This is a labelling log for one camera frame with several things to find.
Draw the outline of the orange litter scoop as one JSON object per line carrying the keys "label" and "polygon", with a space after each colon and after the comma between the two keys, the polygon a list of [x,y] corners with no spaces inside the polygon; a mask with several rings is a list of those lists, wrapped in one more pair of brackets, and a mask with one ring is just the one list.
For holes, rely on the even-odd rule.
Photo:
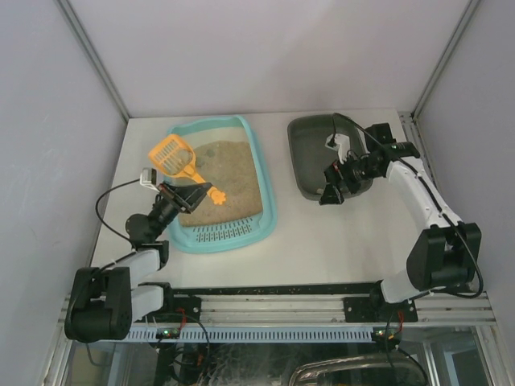
{"label": "orange litter scoop", "polygon": [[152,164],[165,176],[206,183],[196,168],[196,153],[179,135],[169,134],[148,154]]}

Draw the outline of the light blue litter box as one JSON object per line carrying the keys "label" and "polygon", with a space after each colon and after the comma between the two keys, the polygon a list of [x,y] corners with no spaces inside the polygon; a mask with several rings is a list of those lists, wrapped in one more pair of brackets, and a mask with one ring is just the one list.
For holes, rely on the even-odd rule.
{"label": "light blue litter box", "polygon": [[233,221],[185,227],[175,220],[168,228],[170,242],[185,253],[218,253],[242,248],[267,238],[277,224],[277,207],[265,156],[258,136],[240,115],[208,117],[175,125],[167,130],[191,145],[205,145],[216,139],[249,144],[253,170],[262,200],[262,211]]}

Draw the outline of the dark grey plastic tub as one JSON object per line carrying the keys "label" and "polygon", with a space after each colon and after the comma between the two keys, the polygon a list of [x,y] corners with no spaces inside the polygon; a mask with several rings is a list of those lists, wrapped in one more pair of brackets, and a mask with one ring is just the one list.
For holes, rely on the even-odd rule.
{"label": "dark grey plastic tub", "polygon": [[326,147],[334,133],[347,137],[347,147],[356,155],[366,153],[358,130],[345,119],[330,113],[298,117],[287,127],[295,181],[306,199],[317,201],[321,198],[326,184],[323,172],[338,158],[335,150]]}

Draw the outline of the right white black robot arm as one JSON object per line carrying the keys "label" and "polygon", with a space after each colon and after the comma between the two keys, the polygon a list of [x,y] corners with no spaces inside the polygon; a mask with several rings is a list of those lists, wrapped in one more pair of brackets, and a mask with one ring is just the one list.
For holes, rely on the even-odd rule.
{"label": "right white black robot arm", "polygon": [[379,281],[377,299],[398,304],[442,293],[466,298],[466,285],[478,281],[472,296],[484,290],[484,279],[477,264],[481,231],[475,223],[464,223],[450,209],[427,175],[418,149],[412,142],[398,142],[389,124],[374,124],[367,129],[352,126],[365,136],[367,153],[359,155],[350,148],[342,133],[333,132],[325,146],[337,158],[324,171],[326,185],[319,204],[342,204],[344,193],[355,194],[365,182],[384,178],[406,205],[418,230],[406,267]]}

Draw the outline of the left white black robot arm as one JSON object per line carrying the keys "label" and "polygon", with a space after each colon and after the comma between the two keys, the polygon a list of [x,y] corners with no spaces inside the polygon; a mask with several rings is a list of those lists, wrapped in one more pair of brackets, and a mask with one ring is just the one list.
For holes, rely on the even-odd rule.
{"label": "left white black robot arm", "polygon": [[64,320],[69,339],[123,340],[134,322],[163,308],[167,287],[143,281],[168,262],[169,242],[159,237],[179,214],[193,213],[211,188],[211,183],[160,183],[150,212],[126,221],[131,251],[102,267],[76,271]]}

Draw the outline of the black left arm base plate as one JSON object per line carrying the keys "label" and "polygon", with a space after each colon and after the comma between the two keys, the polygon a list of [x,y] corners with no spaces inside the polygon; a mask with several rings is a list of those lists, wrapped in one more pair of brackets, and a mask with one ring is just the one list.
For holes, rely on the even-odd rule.
{"label": "black left arm base plate", "polygon": [[201,298],[177,294],[166,282],[145,282],[133,291],[133,322],[190,322],[201,310]]}

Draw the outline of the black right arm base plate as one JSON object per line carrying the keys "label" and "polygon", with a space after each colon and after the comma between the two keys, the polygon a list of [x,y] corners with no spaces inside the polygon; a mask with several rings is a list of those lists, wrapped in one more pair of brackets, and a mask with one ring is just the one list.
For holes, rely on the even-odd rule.
{"label": "black right arm base plate", "polygon": [[388,303],[379,287],[373,288],[366,296],[345,297],[343,306],[346,322],[418,321],[414,303]]}

